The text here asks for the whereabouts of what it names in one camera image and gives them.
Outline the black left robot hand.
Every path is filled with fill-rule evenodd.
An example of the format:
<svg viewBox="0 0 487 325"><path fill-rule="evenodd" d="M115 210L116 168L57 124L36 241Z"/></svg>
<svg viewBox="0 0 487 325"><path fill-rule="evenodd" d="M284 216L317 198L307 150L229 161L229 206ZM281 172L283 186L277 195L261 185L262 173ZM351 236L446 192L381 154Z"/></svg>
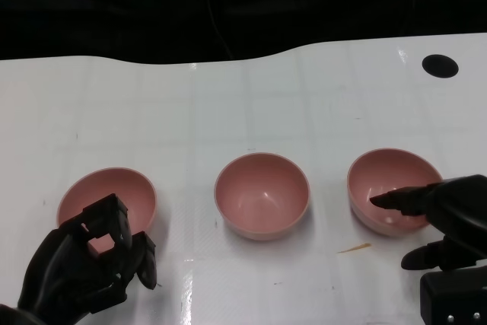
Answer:
<svg viewBox="0 0 487 325"><path fill-rule="evenodd" d="M155 245L144 231L131 232L128 209L110 194L47 235L27 267L18 309L44 324L76 324L123 303L135 276L156 287Z"/></svg>

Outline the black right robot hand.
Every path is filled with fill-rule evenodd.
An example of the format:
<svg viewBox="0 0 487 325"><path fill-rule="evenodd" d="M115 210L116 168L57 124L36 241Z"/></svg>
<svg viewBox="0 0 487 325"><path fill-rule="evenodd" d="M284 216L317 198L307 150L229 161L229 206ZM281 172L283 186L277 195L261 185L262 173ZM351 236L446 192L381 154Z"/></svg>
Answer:
<svg viewBox="0 0 487 325"><path fill-rule="evenodd" d="M407 253L406 270L443 271L475 266L486 258L486 177L472 175L426 186L408 186L370 198L382 209L422 216L444 238Z"/></svg>

